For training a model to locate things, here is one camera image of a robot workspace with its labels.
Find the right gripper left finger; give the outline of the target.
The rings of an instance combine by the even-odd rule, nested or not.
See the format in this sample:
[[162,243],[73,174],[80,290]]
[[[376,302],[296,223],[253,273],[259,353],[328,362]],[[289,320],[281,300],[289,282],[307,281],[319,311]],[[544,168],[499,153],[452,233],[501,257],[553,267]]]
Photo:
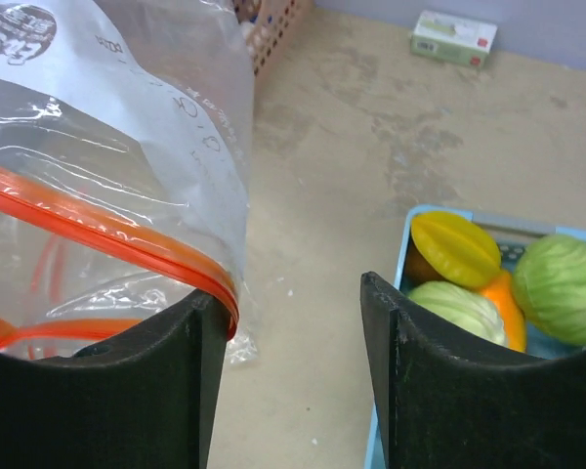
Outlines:
[[203,468],[228,313],[195,291],[69,358],[0,354],[0,468]]

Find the green cabbage front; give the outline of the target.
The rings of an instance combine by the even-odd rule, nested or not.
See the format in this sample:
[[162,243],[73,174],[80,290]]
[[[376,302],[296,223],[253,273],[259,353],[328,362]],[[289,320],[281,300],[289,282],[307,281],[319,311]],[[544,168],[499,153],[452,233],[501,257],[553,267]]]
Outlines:
[[509,339],[496,306],[485,297],[447,281],[428,281],[407,297],[458,327],[500,346]]

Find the green cabbage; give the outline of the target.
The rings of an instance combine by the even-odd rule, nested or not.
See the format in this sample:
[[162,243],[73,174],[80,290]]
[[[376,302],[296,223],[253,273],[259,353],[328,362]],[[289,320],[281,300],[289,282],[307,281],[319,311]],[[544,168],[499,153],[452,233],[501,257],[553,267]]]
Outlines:
[[573,346],[586,346],[586,241],[548,234],[529,244],[512,273],[528,321]]
[[500,346],[509,339],[496,306],[485,297],[447,281],[428,281],[407,297],[458,327]]

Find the green cabbage back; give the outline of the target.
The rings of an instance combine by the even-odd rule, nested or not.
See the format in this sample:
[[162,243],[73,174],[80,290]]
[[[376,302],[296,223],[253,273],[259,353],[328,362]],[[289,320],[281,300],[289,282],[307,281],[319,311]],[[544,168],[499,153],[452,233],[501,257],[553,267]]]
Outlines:
[[528,321],[573,346],[586,346],[586,241],[548,234],[529,244],[512,273]]

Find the clear orange zip bag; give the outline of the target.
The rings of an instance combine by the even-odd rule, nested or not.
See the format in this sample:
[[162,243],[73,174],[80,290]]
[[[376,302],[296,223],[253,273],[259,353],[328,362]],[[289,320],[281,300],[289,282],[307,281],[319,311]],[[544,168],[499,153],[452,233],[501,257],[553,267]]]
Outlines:
[[228,1],[0,1],[0,352],[195,290],[239,323],[254,78]]

